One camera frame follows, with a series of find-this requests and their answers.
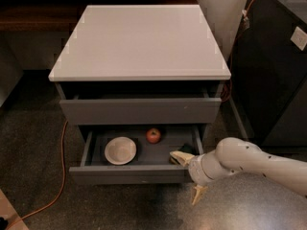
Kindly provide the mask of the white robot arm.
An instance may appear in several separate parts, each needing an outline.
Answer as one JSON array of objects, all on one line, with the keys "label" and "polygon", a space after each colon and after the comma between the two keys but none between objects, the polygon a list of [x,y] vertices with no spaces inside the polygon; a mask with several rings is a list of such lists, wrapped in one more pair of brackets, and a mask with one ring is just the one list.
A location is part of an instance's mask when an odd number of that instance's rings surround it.
[{"label": "white robot arm", "polygon": [[193,205],[201,200],[209,183],[237,173],[262,175],[307,196],[306,162],[266,153],[257,145],[238,138],[224,138],[214,150],[201,155],[174,150],[170,156],[188,170],[195,183]]}]

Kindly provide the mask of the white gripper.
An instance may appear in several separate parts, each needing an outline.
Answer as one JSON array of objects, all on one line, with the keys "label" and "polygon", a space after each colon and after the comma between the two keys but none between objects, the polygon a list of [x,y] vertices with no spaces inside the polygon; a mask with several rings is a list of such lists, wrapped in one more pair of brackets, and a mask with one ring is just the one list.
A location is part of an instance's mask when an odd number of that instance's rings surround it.
[{"label": "white gripper", "polygon": [[217,161],[215,156],[213,154],[202,154],[194,157],[191,153],[179,150],[171,151],[170,155],[182,167],[189,165],[188,172],[192,180],[198,184],[193,187],[192,191],[192,205],[197,205],[208,189],[205,185],[216,179],[214,169]]}]

